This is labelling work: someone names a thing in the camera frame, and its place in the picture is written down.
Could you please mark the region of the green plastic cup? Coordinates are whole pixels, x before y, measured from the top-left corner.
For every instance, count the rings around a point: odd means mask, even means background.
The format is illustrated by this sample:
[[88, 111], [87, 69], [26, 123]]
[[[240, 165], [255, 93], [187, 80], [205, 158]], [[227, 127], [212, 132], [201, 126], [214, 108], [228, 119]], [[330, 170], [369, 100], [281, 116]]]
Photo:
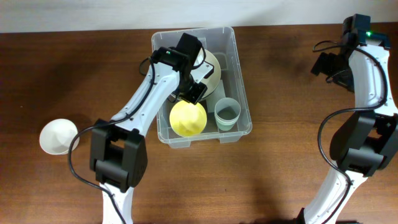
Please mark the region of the green plastic cup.
[[218, 129], [221, 131], [229, 131], [234, 127], [235, 124], [236, 124], [236, 122], [226, 122], [225, 123], [225, 122], [216, 120], [216, 125], [217, 125]]

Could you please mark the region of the grey plastic cup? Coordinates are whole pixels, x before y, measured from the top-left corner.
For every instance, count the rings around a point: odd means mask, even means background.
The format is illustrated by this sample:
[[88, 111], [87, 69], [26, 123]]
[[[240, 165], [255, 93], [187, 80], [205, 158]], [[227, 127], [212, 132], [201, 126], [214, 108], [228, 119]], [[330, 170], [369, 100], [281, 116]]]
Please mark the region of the grey plastic cup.
[[240, 116], [241, 105], [233, 98], [222, 98], [215, 105], [215, 114], [234, 113]]

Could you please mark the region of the cream plastic cup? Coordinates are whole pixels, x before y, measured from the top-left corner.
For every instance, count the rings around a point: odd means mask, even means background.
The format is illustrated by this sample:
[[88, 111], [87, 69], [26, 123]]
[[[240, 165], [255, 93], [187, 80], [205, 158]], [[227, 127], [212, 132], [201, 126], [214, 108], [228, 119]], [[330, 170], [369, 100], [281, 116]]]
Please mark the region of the cream plastic cup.
[[233, 125], [237, 122], [239, 119], [239, 115], [234, 114], [234, 113], [221, 113], [215, 114], [216, 121], [219, 122], [222, 125], [229, 126]]

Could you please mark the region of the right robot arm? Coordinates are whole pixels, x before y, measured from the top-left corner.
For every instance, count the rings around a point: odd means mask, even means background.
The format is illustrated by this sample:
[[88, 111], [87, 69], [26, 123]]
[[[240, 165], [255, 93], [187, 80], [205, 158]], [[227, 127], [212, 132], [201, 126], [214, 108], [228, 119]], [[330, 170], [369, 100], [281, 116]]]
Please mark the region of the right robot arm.
[[329, 114], [320, 124], [317, 144], [330, 170], [312, 202], [294, 223], [337, 223], [354, 191], [384, 169], [397, 153], [397, 106], [388, 76], [391, 43], [371, 30], [371, 18], [354, 14], [343, 21], [339, 42], [318, 44], [311, 72], [323, 73], [354, 93], [355, 106]]

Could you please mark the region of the cream white plate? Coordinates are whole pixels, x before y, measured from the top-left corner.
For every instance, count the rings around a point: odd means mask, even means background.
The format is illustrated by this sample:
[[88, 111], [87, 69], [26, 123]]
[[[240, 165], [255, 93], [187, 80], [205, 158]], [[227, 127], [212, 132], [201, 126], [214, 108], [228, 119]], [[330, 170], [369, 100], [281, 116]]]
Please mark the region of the cream white plate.
[[[205, 52], [205, 63], [203, 63], [200, 68], [191, 72], [191, 75], [195, 82], [202, 82], [207, 86], [207, 90], [202, 97], [203, 100], [215, 91], [221, 79], [221, 67], [219, 61], [210, 51], [205, 50]], [[213, 73], [208, 78], [204, 78], [202, 75], [199, 74], [199, 71], [206, 66], [206, 63], [212, 64], [212, 66], [214, 67]]]

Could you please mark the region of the yellow bowl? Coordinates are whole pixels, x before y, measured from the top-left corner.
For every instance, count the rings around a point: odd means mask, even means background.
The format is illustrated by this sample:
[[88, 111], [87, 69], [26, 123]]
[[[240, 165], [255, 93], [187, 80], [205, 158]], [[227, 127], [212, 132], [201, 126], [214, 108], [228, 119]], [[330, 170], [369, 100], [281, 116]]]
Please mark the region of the yellow bowl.
[[179, 101], [172, 107], [169, 121], [176, 134], [181, 137], [190, 137], [200, 134], [205, 129], [207, 115], [201, 104], [194, 105], [186, 101]]

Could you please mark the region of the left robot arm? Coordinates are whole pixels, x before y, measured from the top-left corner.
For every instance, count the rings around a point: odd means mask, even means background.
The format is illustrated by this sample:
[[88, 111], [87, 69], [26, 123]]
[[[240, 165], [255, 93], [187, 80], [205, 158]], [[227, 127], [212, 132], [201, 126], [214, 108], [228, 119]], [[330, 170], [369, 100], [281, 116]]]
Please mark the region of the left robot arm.
[[148, 58], [150, 68], [135, 94], [110, 121], [96, 121], [91, 135], [90, 169], [103, 192], [103, 223], [132, 223], [132, 195], [143, 178], [148, 158], [145, 136], [169, 95], [197, 104], [207, 87], [202, 82], [214, 66], [198, 55], [199, 39], [182, 34], [175, 47], [160, 47]]

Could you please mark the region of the white bowl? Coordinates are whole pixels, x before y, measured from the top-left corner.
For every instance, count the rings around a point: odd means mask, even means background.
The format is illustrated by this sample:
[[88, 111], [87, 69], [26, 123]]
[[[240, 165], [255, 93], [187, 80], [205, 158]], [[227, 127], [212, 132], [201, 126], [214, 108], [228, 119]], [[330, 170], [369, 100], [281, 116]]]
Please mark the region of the white bowl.
[[46, 124], [40, 132], [39, 144], [51, 155], [65, 155], [73, 138], [78, 134], [77, 126], [68, 119], [55, 119]]

